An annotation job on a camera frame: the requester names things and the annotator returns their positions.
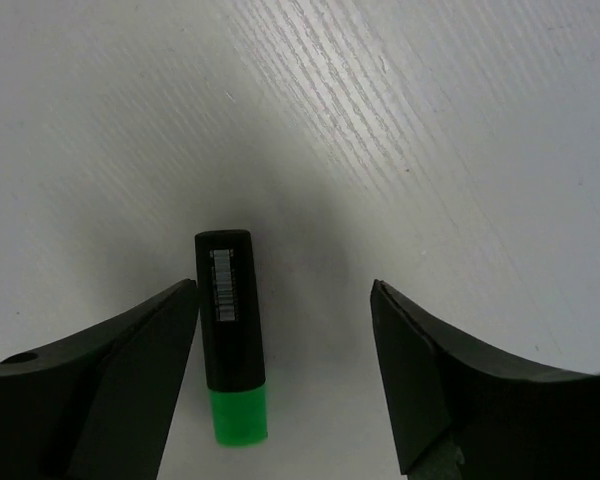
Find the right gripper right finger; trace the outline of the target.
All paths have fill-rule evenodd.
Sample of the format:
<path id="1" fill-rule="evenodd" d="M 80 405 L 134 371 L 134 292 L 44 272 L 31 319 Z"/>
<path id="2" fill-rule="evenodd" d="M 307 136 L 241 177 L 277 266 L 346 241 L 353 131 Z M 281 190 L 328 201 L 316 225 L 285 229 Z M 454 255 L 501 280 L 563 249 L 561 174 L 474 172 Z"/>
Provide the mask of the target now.
<path id="1" fill-rule="evenodd" d="M 404 476 L 600 479 L 600 373 L 508 353 L 383 281 L 370 304 Z"/>

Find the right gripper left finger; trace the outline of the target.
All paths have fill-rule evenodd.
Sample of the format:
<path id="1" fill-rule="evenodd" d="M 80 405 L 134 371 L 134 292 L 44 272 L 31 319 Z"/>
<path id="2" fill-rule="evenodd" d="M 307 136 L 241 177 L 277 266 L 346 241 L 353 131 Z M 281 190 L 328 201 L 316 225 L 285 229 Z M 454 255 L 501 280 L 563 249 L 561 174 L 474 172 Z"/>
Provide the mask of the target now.
<path id="1" fill-rule="evenodd" d="M 154 479 L 197 322 L 185 279 L 0 362 L 0 479 Z"/>

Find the green cap black highlighter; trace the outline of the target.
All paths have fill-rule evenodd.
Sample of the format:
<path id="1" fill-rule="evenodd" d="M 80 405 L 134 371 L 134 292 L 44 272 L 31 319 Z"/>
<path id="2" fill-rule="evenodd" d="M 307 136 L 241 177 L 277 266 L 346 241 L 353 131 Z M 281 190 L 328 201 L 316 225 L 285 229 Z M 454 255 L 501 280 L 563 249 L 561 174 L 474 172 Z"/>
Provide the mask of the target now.
<path id="1" fill-rule="evenodd" d="M 195 236 L 200 321 L 214 434 L 247 447 L 268 436 L 266 373 L 251 235 Z"/>

